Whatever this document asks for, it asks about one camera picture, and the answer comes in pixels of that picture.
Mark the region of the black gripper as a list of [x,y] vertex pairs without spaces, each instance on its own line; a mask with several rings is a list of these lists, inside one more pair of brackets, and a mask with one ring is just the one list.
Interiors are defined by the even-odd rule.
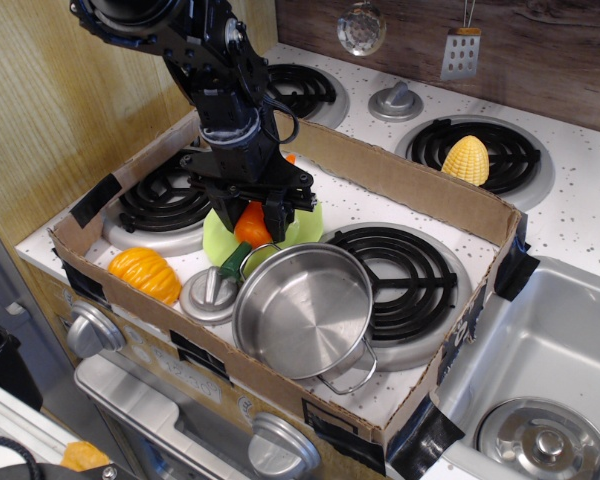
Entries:
[[264,223],[274,242],[286,239],[294,209],[312,209],[312,178],[282,157],[278,142],[257,125],[241,129],[203,127],[205,152],[183,150],[180,166],[203,190],[218,218],[231,233],[249,205],[262,202]]

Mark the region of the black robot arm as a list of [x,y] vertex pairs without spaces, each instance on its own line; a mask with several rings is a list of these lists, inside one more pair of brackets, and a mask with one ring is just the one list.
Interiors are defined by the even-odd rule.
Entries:
[[262,205],[271,238],[281,242],[298,210],[317,203],[310,174],[281,154],[268,62],[227,1],[73,1],[82,28],[107,44],[159,56],[196,109],[210,150],[181,165],[228,230],[248,204]]

